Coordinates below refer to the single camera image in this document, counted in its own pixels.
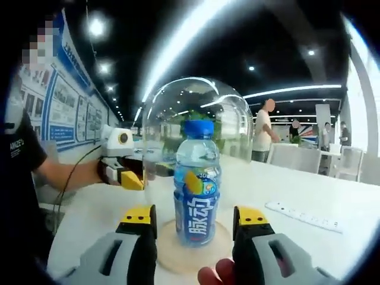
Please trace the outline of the person's left hand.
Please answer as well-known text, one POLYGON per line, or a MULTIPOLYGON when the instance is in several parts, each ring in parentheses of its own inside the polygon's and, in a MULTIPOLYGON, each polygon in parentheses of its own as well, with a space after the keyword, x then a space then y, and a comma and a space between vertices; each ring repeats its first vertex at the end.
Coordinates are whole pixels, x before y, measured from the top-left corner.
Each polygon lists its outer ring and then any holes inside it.
POLYGON ((117 171, 104 163, 103 160, 97 162, 97 174, 100 180, 105 184, 115 186, 120 185, 118 182, 117 171))

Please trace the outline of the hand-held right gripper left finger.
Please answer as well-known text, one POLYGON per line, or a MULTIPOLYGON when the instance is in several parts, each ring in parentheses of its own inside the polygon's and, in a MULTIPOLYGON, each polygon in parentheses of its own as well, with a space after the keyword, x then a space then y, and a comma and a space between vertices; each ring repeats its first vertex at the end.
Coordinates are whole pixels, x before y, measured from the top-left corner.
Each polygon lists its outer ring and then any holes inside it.
POLYGON ((59 284, 154 284, 156 239, 155 205, 68 212, 47 270, 59 284))

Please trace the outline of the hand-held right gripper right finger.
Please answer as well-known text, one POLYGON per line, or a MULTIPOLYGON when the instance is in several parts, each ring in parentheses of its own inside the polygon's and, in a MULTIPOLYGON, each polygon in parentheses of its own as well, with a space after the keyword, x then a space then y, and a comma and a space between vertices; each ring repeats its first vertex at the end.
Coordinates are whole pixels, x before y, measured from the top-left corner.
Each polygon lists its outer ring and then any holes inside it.
POLYGON ((338 284, 311 256, 283 233, 276 233, 262 212, 235 206, 233 250, 236 284, 338 284))

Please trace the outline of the person's right hand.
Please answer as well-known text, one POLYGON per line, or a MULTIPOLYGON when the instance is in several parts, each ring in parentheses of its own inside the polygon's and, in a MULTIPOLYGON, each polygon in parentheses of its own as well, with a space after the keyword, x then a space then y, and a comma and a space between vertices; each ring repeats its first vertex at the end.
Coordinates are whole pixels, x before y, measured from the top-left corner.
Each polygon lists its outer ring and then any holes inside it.
POLYGON ((216 263, 215 268, 203 267, 197 279, 200 285, 235 285, 235 262, 224 258, 216 263))

